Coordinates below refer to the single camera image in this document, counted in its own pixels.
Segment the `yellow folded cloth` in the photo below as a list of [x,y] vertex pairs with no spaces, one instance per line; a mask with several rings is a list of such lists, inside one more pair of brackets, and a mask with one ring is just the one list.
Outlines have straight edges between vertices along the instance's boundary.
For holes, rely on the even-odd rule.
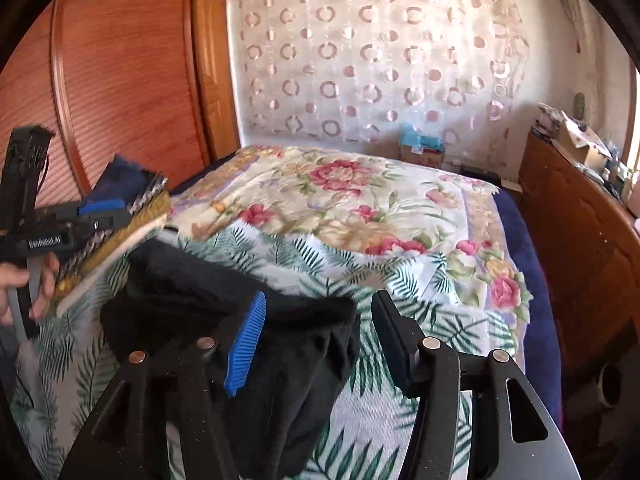
[[87,249],[74,255],[61,270],[54,299],[62,300],[68,296],[84,278],[96,270],[101,263],[104,263],[117,249],[125,248],[125,244],[134,240],[136,235],[142,234],[144,228],[152,228],[157,225],[157,221],[165,219],[169,209],[168,192],[159,192],[134,213],[128,226],[111,232],[111,234],[101,234],[101,239],[97,242],[92,240],[87,245]]

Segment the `navy bed sheet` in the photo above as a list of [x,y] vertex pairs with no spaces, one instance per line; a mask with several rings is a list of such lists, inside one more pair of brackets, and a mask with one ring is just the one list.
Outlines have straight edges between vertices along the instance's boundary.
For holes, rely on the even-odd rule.
[[524,336],[525,375],[540,396],[556,426],[563,428],[562,356],[547,280],[518,205],[506,190],[494,196],[506,247],[524,273],[530,322]]

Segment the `black t-shirt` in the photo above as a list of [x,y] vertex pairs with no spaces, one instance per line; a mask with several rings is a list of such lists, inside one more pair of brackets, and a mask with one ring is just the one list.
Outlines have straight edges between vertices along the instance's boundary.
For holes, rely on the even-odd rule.
[[300,474],[358,358],[354,300],[285,295],[159,240],[128,263],[100,322],[119,362],[150,358],[145,385],[178,430],[186,478]]

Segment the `cardboard box with blue items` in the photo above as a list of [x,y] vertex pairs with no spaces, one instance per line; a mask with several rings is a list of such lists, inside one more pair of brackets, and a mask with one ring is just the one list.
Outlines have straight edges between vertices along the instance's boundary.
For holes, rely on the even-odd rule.
[[440,168],[445,157],[445,144],[436,136],[427,136],[410,125],[399,130],[399,155],[403,162]]

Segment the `open cardboard box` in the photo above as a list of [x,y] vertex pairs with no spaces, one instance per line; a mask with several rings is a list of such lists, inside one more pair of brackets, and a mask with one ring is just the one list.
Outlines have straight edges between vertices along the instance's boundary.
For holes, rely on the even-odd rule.
[[580,128],[578,122],[565,113],[562,113],[556,140],[572,159],[592,170],[602,171],[611,158],[611,152],[590,127]]

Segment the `wooden wardrobe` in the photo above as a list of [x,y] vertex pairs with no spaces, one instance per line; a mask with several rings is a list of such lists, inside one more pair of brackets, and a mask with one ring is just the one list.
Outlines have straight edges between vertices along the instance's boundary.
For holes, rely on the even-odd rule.
[[53,132],[39,205],[122,156],[171,188],[240,146],[227,0],[53,0],[1,73],[1,131]]

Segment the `navy folded blanket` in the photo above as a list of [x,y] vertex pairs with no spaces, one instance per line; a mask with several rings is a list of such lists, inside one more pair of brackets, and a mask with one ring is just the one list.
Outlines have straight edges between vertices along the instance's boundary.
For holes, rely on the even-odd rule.
[[115,154],[87,195],[88,202],[122,200],[130,205],[143,193],[150,180],[150,173],[137,162]]

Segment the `wooden sideboard cabinet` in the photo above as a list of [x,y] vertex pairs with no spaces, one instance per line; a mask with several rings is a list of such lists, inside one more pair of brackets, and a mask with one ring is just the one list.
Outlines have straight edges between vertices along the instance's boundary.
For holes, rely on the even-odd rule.
[[617,200],[539,136],[527,138],[518,180],[564,370],[588,372],[639,340],[639,235]]

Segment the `circle patterned folded cloth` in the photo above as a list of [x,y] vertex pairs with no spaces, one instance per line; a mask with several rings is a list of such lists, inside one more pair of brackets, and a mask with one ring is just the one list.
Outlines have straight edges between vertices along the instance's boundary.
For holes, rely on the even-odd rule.
[[100,227],[96,232],[81,232],[72,249],[62,249],[62,276],[76,272],[104,243],[134,220],[144,206],[166,190],[168,179],[148,170],[121,171],[108,174],[104,171],[92,190],[86,205],[98,215]]

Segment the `circle pattern sheer curtain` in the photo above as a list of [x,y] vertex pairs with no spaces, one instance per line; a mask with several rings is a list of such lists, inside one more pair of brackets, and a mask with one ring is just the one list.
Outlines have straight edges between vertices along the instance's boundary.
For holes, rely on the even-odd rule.
[[529,44],[514,0],[229,0],[254,136],[373,144],[408,125],[457,151],[510,136]]

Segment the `palm leaf print blanket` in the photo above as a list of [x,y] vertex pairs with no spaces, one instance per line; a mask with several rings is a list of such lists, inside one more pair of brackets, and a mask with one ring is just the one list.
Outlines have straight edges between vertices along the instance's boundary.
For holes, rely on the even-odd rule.
[[[361,318],[360,352],[330,419],[314,440],[306,479],[393,479],[408,448],[418,404],[393,385],[371,318],[371,299],[386,289],[399,311],[454,350],[484,356],[501,349],[521,359],[521,322],[529,317],[525,278],[502,247],[462,240],[422,254],[397,243],[368,256],[326,246],[311,235],[267,234],[235,222],[205,242],[179,248],[264,281],[278,292],[345,296]],[[18,352],[20,381],[11,412],[40,474],[53,479],[116,370],[99,313],[125,284],[120,252],[81,287],[66,311],[42,323]]]

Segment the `floral quilt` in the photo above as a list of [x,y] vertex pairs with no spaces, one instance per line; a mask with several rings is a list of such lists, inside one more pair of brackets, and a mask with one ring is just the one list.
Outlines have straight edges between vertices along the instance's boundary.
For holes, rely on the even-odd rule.
[[[240,220],[273,235],[332,248],[346,280],[358,262],[412,259],[435,273],[426,287],[450,304],[529,323],[529,291],[482,180],[408,162],[320,148],[251,145],[171,201],[170,221],[207,240]],[[347,262],[354,257],[354,262]]]

